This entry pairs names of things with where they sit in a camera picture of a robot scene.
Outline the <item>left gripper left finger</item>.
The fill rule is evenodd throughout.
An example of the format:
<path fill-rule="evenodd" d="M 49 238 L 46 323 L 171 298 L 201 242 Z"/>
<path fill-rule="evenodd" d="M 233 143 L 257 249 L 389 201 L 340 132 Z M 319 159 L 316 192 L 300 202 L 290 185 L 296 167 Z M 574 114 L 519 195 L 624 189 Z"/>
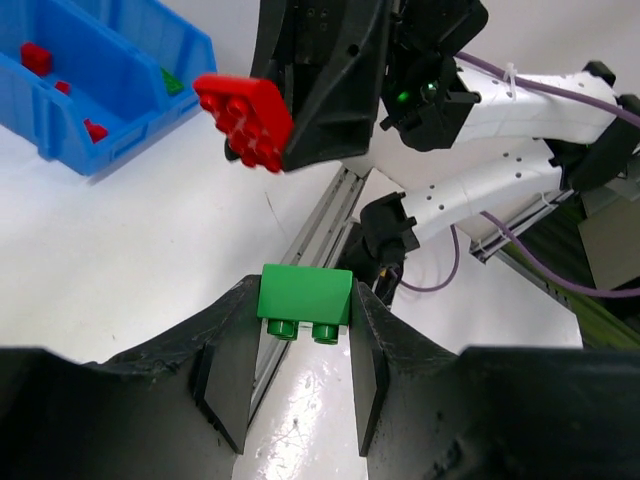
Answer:
<path fill-rule="evenodd" d="M 260 281 L 106 362 L 1 351 L 5 479 L 228 479 L 244 450 Z"/>

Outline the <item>small red 1x2 brick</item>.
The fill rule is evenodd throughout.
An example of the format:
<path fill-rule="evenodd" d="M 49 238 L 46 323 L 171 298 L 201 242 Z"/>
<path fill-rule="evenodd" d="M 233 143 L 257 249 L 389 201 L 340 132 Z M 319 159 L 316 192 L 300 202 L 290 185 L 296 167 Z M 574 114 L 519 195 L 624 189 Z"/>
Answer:
<path fill-rule="evenodd" d="M 55 83 L 55 88 L 65 95 L 69 95 L 71 92 L 71 85 L 65 81 L 57 81 Z"/>

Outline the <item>green curved long brick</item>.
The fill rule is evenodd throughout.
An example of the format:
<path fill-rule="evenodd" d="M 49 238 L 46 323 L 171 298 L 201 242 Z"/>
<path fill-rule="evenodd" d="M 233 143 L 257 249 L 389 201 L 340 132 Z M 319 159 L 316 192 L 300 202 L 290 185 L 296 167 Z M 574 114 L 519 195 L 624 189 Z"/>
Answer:
<path fill-rule="evenodd" d="M 161 74 L 165 89 L 170 97 L 176 96 L 184 90 L 184 84 L 168 70 L 162 68 Z"/>

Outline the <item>red curved long brick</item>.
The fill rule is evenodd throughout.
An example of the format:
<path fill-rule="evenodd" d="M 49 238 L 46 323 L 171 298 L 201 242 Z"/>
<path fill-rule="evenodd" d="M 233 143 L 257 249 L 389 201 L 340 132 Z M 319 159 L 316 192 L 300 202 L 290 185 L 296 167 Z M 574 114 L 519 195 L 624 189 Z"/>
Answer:
<path fill-rule="evenodd" d="M 282 156 L 294 123 L 275 83 L 207 73 L 193 88 L 245 166 L 262 166 L 272 173 L 283 170 Z"/>

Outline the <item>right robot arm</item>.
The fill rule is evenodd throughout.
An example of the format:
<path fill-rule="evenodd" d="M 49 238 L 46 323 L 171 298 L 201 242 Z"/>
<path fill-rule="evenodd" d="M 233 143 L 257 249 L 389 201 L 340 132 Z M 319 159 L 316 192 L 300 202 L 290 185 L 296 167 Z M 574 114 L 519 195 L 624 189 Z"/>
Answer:
<path fill-rule="evenodd" d="M 375 128 L 430 153 L 511 139 L 451 179 L 365 206 L 341 265 L 392 291 L 405 256 L 443 229 L 522 197 L 581 192 L 620 173 L 639 141 L 639 101 L 592 62 L 520 76 L 465 52 L 485 27 L 478 1 L 264 1 L 252 74 L 271 80 L 293 126 L 276 165 L 294 171 L 364 155 Z"/>

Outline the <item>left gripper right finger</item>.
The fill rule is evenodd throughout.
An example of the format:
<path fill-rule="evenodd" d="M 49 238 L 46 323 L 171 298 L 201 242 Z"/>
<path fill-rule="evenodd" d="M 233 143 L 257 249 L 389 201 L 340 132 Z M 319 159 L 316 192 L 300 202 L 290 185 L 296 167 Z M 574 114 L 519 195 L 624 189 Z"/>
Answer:
<path fill-rule="evenodd" d="M 635 479 L 639 355 L 442 348 L 355 283 L 358 451 L 372 479 Z"/>

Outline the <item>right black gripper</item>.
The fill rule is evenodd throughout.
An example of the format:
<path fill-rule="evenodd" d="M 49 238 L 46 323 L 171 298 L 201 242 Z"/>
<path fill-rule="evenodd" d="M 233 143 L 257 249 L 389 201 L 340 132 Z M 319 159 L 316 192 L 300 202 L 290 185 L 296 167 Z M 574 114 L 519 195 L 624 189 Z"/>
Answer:
<path fill-rule="evenodd" d="M 261 2 L 251 73 L 276 84 L 293 118 L 284 171 L 365 155 L 380 95 L 383 130 L 413 150 L 451 148 L 481 100 L 455 55 L 487 22 L 475 0 L 402 1 L 391 30 L 387 1 Z"/>

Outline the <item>green number four brick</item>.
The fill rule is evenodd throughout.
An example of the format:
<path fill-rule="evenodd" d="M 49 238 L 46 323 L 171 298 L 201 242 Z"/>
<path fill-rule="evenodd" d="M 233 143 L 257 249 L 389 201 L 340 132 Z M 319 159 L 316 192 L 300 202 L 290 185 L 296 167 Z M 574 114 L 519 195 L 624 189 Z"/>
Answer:
<path fill-rule="evenodd" d="M 266 264 L 262 269 L 257 317 L 267 333 L 294 341 L 302 324 L 318 344 L 338 343 L 349 323 L 353 274 L 348 270 Z"/>

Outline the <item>red arch brick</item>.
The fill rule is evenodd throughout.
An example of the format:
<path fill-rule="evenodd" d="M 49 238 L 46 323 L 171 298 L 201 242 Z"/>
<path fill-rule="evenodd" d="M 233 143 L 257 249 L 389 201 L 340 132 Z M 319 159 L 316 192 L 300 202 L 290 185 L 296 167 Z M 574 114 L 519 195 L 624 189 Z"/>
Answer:
<path fill-rule="evenodd" d="M 83 124 L 91 141 L 94 144 L 104 140 L 109 135 L 109 130 L 106 127 L 92 122 L 89 118 L 84 119 Z"/>

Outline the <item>red 2x2 brick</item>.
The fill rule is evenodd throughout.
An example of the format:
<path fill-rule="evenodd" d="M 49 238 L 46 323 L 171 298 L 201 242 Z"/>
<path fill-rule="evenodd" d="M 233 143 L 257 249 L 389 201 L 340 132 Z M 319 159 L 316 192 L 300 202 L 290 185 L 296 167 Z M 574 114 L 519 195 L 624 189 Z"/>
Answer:
<path fill-rule="evenodd" d="M 26 42 L 20 47 L 20 59 L 25 68 L 40 77 L 53 71 L 53 54 L 33 42 Z"/>

